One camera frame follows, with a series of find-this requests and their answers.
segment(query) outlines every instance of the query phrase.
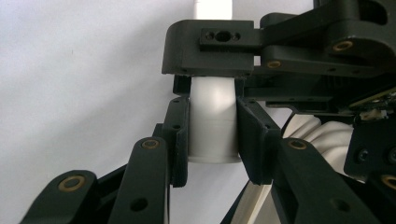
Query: mounting hole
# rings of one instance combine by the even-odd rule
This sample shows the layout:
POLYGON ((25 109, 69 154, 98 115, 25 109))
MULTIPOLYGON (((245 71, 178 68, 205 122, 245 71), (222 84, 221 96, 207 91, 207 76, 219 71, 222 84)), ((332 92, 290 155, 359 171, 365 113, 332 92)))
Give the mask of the mounting hole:
POLYGON ((227 42, 231 39, 231 34, 228 31, 220 31, 215 35, 215 38, 219 42, 227 42))
POLYGON ((280 61, 271 61, 267 63, 268 68, 278 68, 280 65, 282 65, 280 61))
POLYGON ((330 203, 332 204, 332 207, 337 209, 338 211, 341 211, 341 212, 349 212, 350 211, 349 204, 341 199, 331 199, 330 203))
POLYGON ((306 144, 302 141, 298 140, 290 140, 288 142, 289 147, 292 147, 294 149, 306 149, 306 144))
POLYGON ((382 175, 382 182, 391 189, 396 190, 396 176, 394 175, 382 175))
POLYGON ((82 175, 72 175, 64 179, 58 186, 63 192, 71 192, 80 189, 85 183, 85 177, 82 175))
POLYGON ((231 37, 231 39, 232 39, 233 41, 237 41, 237 40, 239 40, 240 38, 241 38, 241 35, 238 34, 238 33, 233 34, 233 37, 231 37))
POLYGON ((212 32, 207 32, 205 34, 205 37, 207 40, 212 40, 213 38, 215 38, 215 34, 213 34, 212 32))
POLYGON ((368 156, 369 156, 369 151, 367 150, 367 148, 363 147, 358 151, 356 155, 356 161, 358 163, 363 163, 367 161, 368 156))
POLYGON ((388 154, 388 162, 390 164, 396 164, 396 147, 390 149, 388 154))
POLYGON ((147 208, 149 202, 145 198, 138 198, 131 202, 131 210, 134 212, 140 212, 147 208))
POLYGON ((334 46, 332 46, 332 50, 334 51, 343 51, 346 49, 350 49, 353 46, 353 42, 352 41, 342 41, 334 46))
POLYGON ((160 142, 154 139, 146 140, 142 143, 142 148, 145 149, 154 149, 160 145, 160 142))

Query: screw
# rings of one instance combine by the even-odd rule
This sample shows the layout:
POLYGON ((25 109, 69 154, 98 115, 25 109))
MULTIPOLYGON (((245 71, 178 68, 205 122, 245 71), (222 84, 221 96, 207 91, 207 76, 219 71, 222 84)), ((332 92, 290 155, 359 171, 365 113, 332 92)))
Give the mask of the screw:
POLYGON ((241 35, 238 34, 238 33, 236 33, 236 34, 233 35, 233 37, 231 37, 231 40, 237 41, 237 40, 239 40, 240 38, 241 38, 241 35))
POLYGON ((58 186, 63 192, 71 192, 81 188, 85 183, 85 177, 82 175, 72 175, 64 179, 58 186))
POLYGON ((366 161, 368 155, 369 155, 369 151, 366 148, 362 148, 358 153, 358 162, 362 163, 366 161))
POLYGON ((215 38, 215 34, 213 34, 212 32, 206 33, 205 36, 207 40, 212 40, 213 38, 215 38))
POLYGON ((388 154, 390 164, 396 164, 396 147, 393 147, 388 154))
POLYGON ((289 141, 289 147, 294 149, 306 149, 306 144, 298 140, 291 140, 289 141))
POLYGON ((332 50, 334 51, 343 51, 346 49, 350 49, 353 46, 353 42, 352 41, 342 41, 334 46, 332 46, 332 50))
POLYGON ((267 63, 267 67, 269 68, 278 68, 282 63, 280 61, 271 61, 267 63))
POLYGON ((154 139, 149 139, 142 144, 145 149, 154 149, 160 145, 160 142, 154 139))

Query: white cylinder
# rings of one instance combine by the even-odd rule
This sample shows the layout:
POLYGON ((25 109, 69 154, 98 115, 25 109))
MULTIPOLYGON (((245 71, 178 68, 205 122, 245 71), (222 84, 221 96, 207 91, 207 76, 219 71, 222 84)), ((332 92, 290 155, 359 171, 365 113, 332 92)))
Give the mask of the white cylinder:
MULTIPOLYGON (((196 20, 230 20, 232 16, 233 0, 194 0, 196 20)), ((189 161, 239 162, 233 78, 193 77, 190 106, 189 161)))

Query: black plastic part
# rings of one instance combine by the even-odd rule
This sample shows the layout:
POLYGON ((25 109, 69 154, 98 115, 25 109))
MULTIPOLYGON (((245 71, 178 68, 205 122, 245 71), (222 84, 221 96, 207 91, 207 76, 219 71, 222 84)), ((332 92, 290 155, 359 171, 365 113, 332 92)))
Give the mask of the black plastic part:
POLYGON ((314 0, 314 8, 321 7, 325 4, 328 4, 332 0, 314 0))
POLYGON ((96 188, 100 202, 92 218, 94 224, 105 224, 108 222, 114 202, 116 201, 122 177, 125 173, 126 165, 98 179, 96 188))
POLYGON ((150 137, 138 141, 108 223, 168 223, 168 165, 168 148, 163 139, 150 137))
POLYGON ((238 204, 241 201, 241 198, 244 195, 247 186, 248 186, 248 182, 242 188, 241 192, 238 194, 238 197, 236 197, 235 201, 233 202, 233 205, 231 206, 230 210, 228 210, 227 214, 225 215, 224 219, 220 222, 220 224, 231 224, 231 222, 233 221, 233 215, 235 215, 236 208, 238 207, 238 204))
POLYGON ((188 176, 189 114, 190 101, 178 97, 169 103, 163 123, 162 137, 169 147, 171 184, 184 187, 188 176))
POLYGON ((378 171, 369 175, 366 182, 366 202, 384 224, 396 220, 396 171, 378 171))
POLYGON ((358 179, 377 170, 396 171, 396 119, 356 125, 346 155, 344 171, 358 179))
POLYGON ((310 143, 283 139, 276 160, 287 181, 274 185, 298 202, 294 223, 380 223, 310 143))
MULTIPOLYGON (((392 16, 396 3, 334 0, 315 4, 315 9, 298 16, 268 14, 262 17, 260 30, 240 26, 241 21, 235 25, 230 25, 233 21, 176 23, 168 32, 163 71, 183 76, 242 77, 246 81, 239 92, 245 97, 296 113, 359 114, 367 106, 352 104, 396 85, 396 19, 392 16), (226 53, 242 60, 234 61, 226 53), (245 67, 244 74, 240 68, 247 54, 250 60, 252 54, 260 55, 262 65, 245 67), (212 61, 201 60, 204 55, 212 61), (192 72, 183 68, 185 57, 199 66, 194 65, 192 72), (233 66, 214 65, 222 60, 233 66), (208 72, 217 69, 223 72, 208 72)), ((188 95, 190 84, 190 79, 176 77, 174 92, 188 95)))
POLYGON ((179 21, 166 33, 163 53, 163 74, 184 76, 243 77, 253 70, 253 54, 230 52, 226 47, 217 51, 201 51, 202 29, 217 29, 213 34, 233 30, 253 30, 253 21, 179 21))
POLYGON ((96 185, 96 176, 89 171, 70 171, 57 176, 38 195, 21 223, 89 223, 99 203, 94 193, 96 185), (83 177, 78 181, 81 187, 61 190, 61 182, 73 176, 83 177))
POLYGON ((154 132, 152 133, 152 136, 163 138, 163 124, 158 123, 155 125, 154 132))
POLYGON ((292 224, 296 218, 298 203, 292 192, 277 185, 271 187, 277 215, 282 224, 292 224))
POLYGON ((346 183, 361 200, 371 209, 373 214, 384 224, 394 223, 396 218, 396 183, 388 182, 383 177, 393 176, 395 172, 377 171, 369 175, 366 183, 361 183, 342 175, 346 183))
POLYGON ((237 98, 239 155, 253 184, 271 184, 276 143, 280 129, 255 101, 237 98))

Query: gray background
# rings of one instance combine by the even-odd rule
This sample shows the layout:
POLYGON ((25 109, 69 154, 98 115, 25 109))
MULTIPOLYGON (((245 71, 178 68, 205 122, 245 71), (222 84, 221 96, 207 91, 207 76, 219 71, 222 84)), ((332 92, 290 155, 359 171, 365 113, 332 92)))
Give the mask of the gray background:
MULTIPOLYGON (((234 1, 235 20, 300 14, 312 1, 234 1)), ((167 28, 191 0, 0 1, 0 223, 18 223, 57 175, 125 164, 163 122, 167 28)), ((270 110, 282 125, 289 111, 270 110)), ((171 191, 171 223, 219 223, 248 178, 242 163, 190 163, 171 191)))

